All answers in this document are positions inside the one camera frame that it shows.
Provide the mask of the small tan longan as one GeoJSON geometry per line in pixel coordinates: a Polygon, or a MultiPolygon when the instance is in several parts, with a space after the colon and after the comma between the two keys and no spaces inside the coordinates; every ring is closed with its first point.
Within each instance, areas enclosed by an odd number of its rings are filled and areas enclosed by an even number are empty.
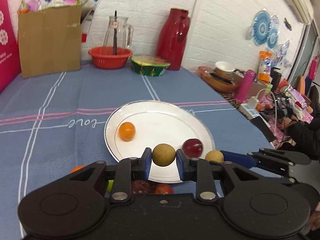
{"type": "Polygon", "coordinates": [[[208,152],[205,156],[206,161],[213,161],[216,163],[223,163],[224,162],[224,156],[221,151],[218,150],[212,150],[208,152]]]}

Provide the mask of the dark red plum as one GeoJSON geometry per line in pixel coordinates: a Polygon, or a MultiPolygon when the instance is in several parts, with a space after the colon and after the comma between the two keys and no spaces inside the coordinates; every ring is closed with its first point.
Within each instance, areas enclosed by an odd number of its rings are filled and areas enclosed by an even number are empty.
{"type": "Polygon", "coordinates": [[[182,151],[189,159],[199,158],[203,152],[203,144],[199,139],[188,139],[183,143],[182,151]]]}

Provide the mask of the brown longan fruit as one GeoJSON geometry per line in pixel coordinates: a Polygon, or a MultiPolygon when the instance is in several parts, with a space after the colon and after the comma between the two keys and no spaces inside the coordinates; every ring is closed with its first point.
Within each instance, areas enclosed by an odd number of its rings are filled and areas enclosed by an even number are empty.
{"type": "Polygon", "coordinates": [[[168,144],[159,144],[152,151],[152,160],[157,166],[169,166],[175,158],[176,151],[168,144]]]}

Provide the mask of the small orange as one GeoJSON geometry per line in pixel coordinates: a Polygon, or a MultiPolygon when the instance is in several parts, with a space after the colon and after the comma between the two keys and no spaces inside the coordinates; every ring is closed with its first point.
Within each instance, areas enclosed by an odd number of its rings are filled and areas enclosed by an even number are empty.
{"type": "Polygon", "coordinates": [[[136,128],[131,122],[124,122],[119,127],[119,137],[123,141],[131,141],[136,133],[136,128]]]}

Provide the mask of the red tomato fruit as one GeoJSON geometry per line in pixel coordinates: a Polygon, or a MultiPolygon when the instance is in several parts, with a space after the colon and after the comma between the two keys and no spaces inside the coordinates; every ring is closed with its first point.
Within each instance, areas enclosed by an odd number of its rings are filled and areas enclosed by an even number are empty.
{"type": "Polygon", "coordinates": [[[169,184],[157,184],[154,194],[174,194],[174,189],[169,184]]]}

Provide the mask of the large orange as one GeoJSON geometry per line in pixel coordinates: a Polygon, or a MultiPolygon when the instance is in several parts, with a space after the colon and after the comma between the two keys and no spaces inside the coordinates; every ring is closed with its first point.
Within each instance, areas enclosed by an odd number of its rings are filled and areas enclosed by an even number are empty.
{"type": "Polygon", "coordinates": [[[78,171],[78,170],[80,170],[80,169],[82,169],[84,167],[85,167],[85,165],[77,166],[77,167],[73,168],[70,173],[74,173],[74,172],[76,172],[76,171],[78,171]]]}

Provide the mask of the white power strip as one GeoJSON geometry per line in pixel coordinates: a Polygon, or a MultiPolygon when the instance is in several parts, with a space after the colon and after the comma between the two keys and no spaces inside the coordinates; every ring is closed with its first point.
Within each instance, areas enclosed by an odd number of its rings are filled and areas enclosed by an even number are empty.
{"type": "Polygon", "coordinates": [[[259,117],[260,114],[256,110],[256,107],[258,105],[258,98],[257,96],[252,96],[246,103],[242,103],[239,107],[239,111],[248,119],[254,119],[256,117],[259,117]]]}

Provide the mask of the pink bottle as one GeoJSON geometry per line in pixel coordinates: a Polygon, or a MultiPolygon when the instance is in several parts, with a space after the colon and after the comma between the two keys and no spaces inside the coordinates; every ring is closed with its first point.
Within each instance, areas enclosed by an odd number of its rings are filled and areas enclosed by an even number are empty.
{"type": "Polygon", "coordinates": [[[238,102],[243,103],[245,101],[246,95],[249,92],[249,90],[255,80],[255,76],[256,76],[256,73],[253,70],[249,69],[246,71],[246,73],[240,83],[238,93],[235,97],[238,102]]]}

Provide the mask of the blue striped tablecloth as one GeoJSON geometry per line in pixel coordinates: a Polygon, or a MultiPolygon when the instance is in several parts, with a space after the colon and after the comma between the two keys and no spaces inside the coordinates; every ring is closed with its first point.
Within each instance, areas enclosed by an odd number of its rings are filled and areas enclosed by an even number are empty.
{"type": "Polygon", "coordinates": [[[114,164],[104,125],[118,107],[160,100],[194,113],[220,150],[248,153],[271,144],[263,133],[191,72],[144,77],[130,66],[23,79],[1,92],[1,239],[20,239],[18,204],[28,192],[96,160],[114,164]]]}

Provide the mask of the green decorated bowl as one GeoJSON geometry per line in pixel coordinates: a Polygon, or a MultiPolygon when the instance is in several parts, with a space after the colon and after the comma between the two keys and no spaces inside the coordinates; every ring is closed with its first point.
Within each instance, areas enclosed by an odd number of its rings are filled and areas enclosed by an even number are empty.
{"type": "Polygon", "coordinates": [[[130,57],[132,70],[145,76],[162,76],[170,67],[170,63],[161,57],[150,55],[132,55],[130,57]]]}

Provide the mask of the red thermos jug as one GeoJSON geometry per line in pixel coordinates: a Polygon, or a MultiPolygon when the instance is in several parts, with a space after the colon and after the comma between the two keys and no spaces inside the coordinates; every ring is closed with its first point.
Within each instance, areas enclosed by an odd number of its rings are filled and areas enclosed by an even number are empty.
{"type": "Polygon", "coordinates": [[[181,68],[190,28],[188,14],[188,10],[171,8],[159,34],[155,55],[170,63],[168,70],[181,68]]]}

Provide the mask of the glass pitcher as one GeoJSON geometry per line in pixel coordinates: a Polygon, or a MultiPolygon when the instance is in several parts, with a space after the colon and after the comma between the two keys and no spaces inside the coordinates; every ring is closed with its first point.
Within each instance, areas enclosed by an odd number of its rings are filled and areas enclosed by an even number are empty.
{"type": "Polygon", "coordinates": [[[121,50],[131,47],[134,28],[128,20],[128,17],[120,17],[116,10],[114,15],[109,17],[103,55],[118,55],[121,50]]]}

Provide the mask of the blue paper fan decoration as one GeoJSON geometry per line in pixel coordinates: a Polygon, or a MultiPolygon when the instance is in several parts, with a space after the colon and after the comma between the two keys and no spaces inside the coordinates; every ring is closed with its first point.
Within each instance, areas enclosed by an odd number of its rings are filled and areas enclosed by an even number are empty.
{"type": "Polygon", "coordinates": [[[247,39],[253,40],[257,46],[268,41],[270,34],[271,16],[266,10],[259,11],[248,29],[247,39]]]}

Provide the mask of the cardboard box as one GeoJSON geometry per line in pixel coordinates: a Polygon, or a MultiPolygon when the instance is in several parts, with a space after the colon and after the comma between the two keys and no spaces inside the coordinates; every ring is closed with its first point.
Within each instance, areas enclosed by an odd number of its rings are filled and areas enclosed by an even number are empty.
{"type": "Polygon", "coordinates": [[[80,69],[82,8],[67,6],[18,16],[23,78],[80,69]]]}

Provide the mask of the pink tote bag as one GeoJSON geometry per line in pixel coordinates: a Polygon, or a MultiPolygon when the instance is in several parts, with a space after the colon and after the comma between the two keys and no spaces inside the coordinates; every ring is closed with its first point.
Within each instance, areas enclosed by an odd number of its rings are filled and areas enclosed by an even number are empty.
{"type": "Polygon", "coordinates": [[[0,92],[21,72],[18,44],[11,23],[8,0],[1,0],[0,92]]]}

